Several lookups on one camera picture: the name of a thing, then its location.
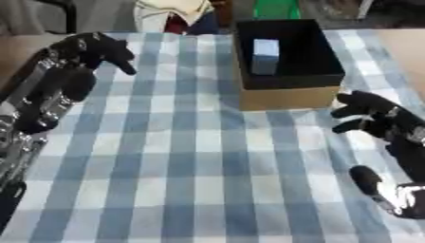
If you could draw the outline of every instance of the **green object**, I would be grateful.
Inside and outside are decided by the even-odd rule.
[[[256,0],[256,19],[300,19],[298,0]]]

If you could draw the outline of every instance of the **blue and white tablecloth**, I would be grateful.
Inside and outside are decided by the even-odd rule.
[[[374,31],[326,36],[347,72],[342,90],[425,117]],[[328,108],[238,110],[230,36],[121,37],[139,73],[99,69],[49,136],[1,242],[425,242],[424,221],[386,214],[348,175],[365,164],[409,181],[381,141],[333,134]]]

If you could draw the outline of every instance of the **robotic hand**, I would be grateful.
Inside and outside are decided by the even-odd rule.
[[[125,41],[101,33],[69,36],[35,53],[0,92],[0,234],[27,189],[25,174],[74,103],[96,83],[103,61],[134,75]]]
[[[396,103],[362,91],[339,94],[346,106],[332,111],[336,119],[362,116],[333,128],[337,134],[361,130],[389,142],[386,150],[413,183],[390,185],[366,166],[350,170],[360,190],[392,215],[425,218],[425,121]]]

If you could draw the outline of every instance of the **open box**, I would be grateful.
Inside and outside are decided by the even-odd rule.
[[[251,71],[254,40],[259,39],[279,43],[273,75]],[[232,55],[241,110],[326,107],[344,77],[341,63],[314,20],[238,22]]]

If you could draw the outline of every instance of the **white cloth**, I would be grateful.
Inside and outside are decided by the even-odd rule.
[[[136,29],[138,32],[163,32],[169,15],[169,11],[135,7]]]
[[[138,3],[149,9],[175,9],[184,14],[192,14],[206,5],[208,0],[138,0]]]
[[[206,11],[212,9],[212,5],[208,0],[138,0],[136,8],[149,10],[146,11],[147,13],[140,13],[140,11],[138,11],[140,15],[135,15],[136,22],[140,21],[136,17],[145,18],[147,15],[153,16],[156,13],[161,14],[168,12],[177,14],[188,24],[188,26],[191,26],[199,20]]]

